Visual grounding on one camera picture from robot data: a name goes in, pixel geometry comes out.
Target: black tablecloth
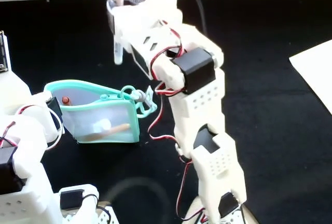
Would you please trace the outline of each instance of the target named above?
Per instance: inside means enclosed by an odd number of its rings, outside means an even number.
[[[332,39],[331,0],[203,0],[211,40],[225,54],[226,129],[237,142],[245,172],[247,206],[260,223],[331,223],[332,117],[288,58]],[[59,79],[86,80],[120,89],[145,89],[149,80],[126,56],[113,64],[105,0],[0,3],[0,29],[8,36],[12,68],[33,93]],[[200,28],[195,0],[180,0],[184,21]],[[171,141],[146,134],[139,144],[77,145],[65,135],[43,164],[54,191],[94,184],[101,199],[133,177],[157,183],[168,199],[169,223],[181,223],[175,201],[183,172]],[[167,106],[155,131],[172,133]],[[181,204],[197,195],[189,171]],[[114,200],[120,223],[157,223],[162,204],[148,188]]]

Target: wooden stick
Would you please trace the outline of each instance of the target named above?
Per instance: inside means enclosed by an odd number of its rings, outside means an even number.
[[[115,134],[115,133],[124,132],[126,130],[129,130],[129,128],[130,128],[129,124],[121,124],[116,127],[112,127],[111,129],[109,129],[107,131],[99,132],[99,133],[91,133],[88,135],[78,137],[77,139],[87,141],[87,142],[96,141],[96,140],[103,139],[103,138],[110,136],[112,134]]]

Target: transparent bag panel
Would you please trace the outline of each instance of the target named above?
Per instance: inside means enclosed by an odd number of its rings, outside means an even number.
[[[52,95],[57,97],[62,104],[62,97],[68,97],[72,106],[86,105],[100,99],[100,94],[79,88],[63,88],[52,91]]]
[[[134,142],[133,127],[126,104],[89,110],[63,111],[63,123],[80,143]]]

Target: small bag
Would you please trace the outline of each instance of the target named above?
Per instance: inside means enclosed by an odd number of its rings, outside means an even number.
[[[144,93],[132,86],[119,91],[85,81],[61,80],[47,84],[44,91],[57,98],[64,126],[82,144],[138,142],[138,118],[157,109],[151,87]]]

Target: humanoid robot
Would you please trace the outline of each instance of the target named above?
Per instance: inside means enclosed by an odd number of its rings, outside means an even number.
[[[225,80],[220,67],[224,55],[194,26],[183,23],[176,3],[145,0],[123,5],[123,0],[109,0],[106,6],[115,63],[122,63],[123,49],[132,54],[150,80],[161,82],[155,92],[170,102],[174,136],[163,137],[175,141],[186,170],[193,164],[199,179],[199,197],[182,220],[245,223],[244,174],[235,141],[225,132],[222,113]]]

